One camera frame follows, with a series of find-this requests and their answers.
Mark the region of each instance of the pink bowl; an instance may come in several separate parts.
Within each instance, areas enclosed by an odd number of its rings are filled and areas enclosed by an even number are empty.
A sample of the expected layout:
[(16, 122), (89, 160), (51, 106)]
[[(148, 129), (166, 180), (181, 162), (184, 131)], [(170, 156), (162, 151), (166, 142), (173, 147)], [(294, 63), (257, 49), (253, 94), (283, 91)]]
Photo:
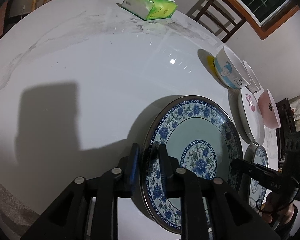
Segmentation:
[(263, 123), (266, 127), (271, 129), (281, 127), (278, 109), (269, 89), (265, 90), (259, 97), (258, 106), (261, 111)]

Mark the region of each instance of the marble tabletop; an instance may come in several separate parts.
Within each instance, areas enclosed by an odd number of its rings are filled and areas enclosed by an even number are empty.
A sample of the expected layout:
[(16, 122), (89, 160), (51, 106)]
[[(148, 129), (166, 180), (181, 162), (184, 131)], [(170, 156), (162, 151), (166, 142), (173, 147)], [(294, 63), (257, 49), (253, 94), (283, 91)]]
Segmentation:
[[(133, 142), (142, 145), (156, 115), (183, 95), (221, 106), (247, 149), (239, 91), (222, 85), (207, 64), (224, 44), (179, 11), (143, 21), (122, 1), (52, 0), (1, 38), (0, 184), (14, 205), (40, 214), (75, 177), (115, 167)], [(275, 130), (266, 128), (263, 146), (277, 169)], [(162, 228), (150, 235), (160, 226), (130, 199), (120, 199), (118, 209), (119, 239), (132, 239), (127, 228), (137, 225), (134, 238), (179, 239)], [(7, 213), (16, 224), (32, 223)], [(149, 235), (138, 236), (142, 226)]]

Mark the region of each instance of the white plate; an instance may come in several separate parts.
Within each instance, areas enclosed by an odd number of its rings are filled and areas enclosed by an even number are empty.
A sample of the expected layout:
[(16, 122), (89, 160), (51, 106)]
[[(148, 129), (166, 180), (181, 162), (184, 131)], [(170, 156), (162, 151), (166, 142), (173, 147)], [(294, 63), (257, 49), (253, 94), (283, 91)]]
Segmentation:
[[(265, 167), (269, 166), (267, 153), (263, 146), (258, 146), (256, 148), (252, 163), (261, 164)], [(258, 211), (258, 209), (256, 208), (256, 202), (260, 199), (261, 203), (258, 203), (258, 206), (262, 205), (263, 200), (266, 196), (266, 188), (259, 185), (259, 183), (254, 179), (250, 179), (249, 188), (249, 204), (255, 211)]]
[(246, 87), (240, 90), (238, 107), (240, 118), (249, 139), (258, 145), (265, 140), (265, 127), (258, 102)]

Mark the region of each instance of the cartoon character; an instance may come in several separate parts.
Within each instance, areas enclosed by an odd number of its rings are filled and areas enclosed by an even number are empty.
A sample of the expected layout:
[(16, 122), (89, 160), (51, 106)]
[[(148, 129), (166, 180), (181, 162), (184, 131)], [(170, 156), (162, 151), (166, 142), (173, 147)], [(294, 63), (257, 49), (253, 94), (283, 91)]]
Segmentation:
[(224, 67), (222, 67), (222, 72), (221, 72), (221, 76), (224, 77), (224, 76), (230, 76), (231, 73), (232, 73), (232, 67), (230, 65), (229, 62), (227, 62), (228, 64), (225, 65)]

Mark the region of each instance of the screw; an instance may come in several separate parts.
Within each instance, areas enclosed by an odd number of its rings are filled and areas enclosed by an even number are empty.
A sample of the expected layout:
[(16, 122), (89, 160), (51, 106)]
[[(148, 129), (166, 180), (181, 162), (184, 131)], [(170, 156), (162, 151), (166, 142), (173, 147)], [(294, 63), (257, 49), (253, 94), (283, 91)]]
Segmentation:
[(120, 173), (122, 172), (122, 170), (121, 170), (120, 168), (113, 168), (113, 169), (111, 170), (111, 172), (112, 172), (113, 174), (120, 174)]
[(217, 185), (220, 185), (223, 183), (223, 180), (221, 178), (216, 177), (213, 179), (213, 182)]
[(83, 177), (77, 177), (74, 179), (74, 183), (76, 183), (76, 184), (82, 184), (83, 182), (84, 182)]
[(186, 173), (186, 169), (185, 168), (177, 168), (176, 169), (176, 173), (185, 174)]

